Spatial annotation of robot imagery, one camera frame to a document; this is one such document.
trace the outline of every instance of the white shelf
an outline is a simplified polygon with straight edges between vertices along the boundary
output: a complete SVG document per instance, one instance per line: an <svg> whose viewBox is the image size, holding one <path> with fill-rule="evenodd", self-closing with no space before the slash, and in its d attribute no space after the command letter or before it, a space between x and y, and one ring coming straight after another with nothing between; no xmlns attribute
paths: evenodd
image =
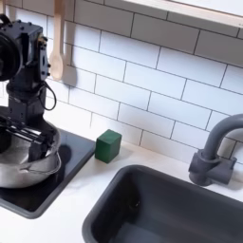
<svg viewBox="0 0 243 243"><path fill-rule="evenodd" d="M242 0L122 0L243 28Z"/></svg>

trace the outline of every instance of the faucet handle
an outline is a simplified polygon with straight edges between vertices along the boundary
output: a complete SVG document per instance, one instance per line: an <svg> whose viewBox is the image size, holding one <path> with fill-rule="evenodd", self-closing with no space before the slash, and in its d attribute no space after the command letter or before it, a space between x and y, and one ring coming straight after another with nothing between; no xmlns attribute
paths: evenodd
<svg viewBox="0 0 243 243"><path fill-rule="evenodd" d="M207 172L207 177L223 184L229 184L237 158L221 161L216 167Z"/></svg>

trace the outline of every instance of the green block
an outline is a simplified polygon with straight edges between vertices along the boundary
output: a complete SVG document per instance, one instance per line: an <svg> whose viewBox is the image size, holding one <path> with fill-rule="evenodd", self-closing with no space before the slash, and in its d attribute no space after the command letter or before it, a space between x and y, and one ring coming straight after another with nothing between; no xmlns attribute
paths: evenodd
<svg viewBox="0 0 243 243"><path fill-rule="evenodd" d="M95 158L109 163L120 152L122 135L107 130L96 140Z"/></svg>

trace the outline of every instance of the countertop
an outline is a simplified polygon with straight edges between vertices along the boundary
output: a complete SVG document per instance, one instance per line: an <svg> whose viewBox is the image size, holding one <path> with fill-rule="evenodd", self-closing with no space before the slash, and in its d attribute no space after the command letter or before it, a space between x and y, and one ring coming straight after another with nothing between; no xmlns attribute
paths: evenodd
<svg viewBox="0 0 243 243"><path fill-rule="evenodd" d="M123 142L112 163L92 158L41 217L26 219L0 208L0 242L83 243L85 217L115 174L131 164L145 165L189 181L189 164ZM212 185L207 189L243 201L242 183L232 181L228 187Z"/></svg>

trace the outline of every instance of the cable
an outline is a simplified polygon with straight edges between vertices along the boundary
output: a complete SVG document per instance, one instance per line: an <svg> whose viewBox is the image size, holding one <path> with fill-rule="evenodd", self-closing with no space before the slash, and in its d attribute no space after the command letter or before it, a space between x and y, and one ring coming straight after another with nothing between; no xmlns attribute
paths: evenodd
<svg viewBox="0 0 243 243"><path fill-rule="evenodd" d="M40 93L40 96L39 96L39 100L40 100L40 103L41 103L42 107L43 107L45 110L47 110L47 111L51 111L51 110L53 110L53 109L56 107L56 105L57 105L57 97L56 97L56 94L54 93L54 91L51 89L51 87L48 85L48 83L47 83L46 81L43 82L43 87L42 87L42 89L43 89L44 87L46 87L46 88L52 93L53 98L54 98L54 105L53 105L52 108L50 108L50 109L49 109L49 108L46 108L46 107L44 106L44 104L42 103L42 100L40 99L41 93Z"/></svg>

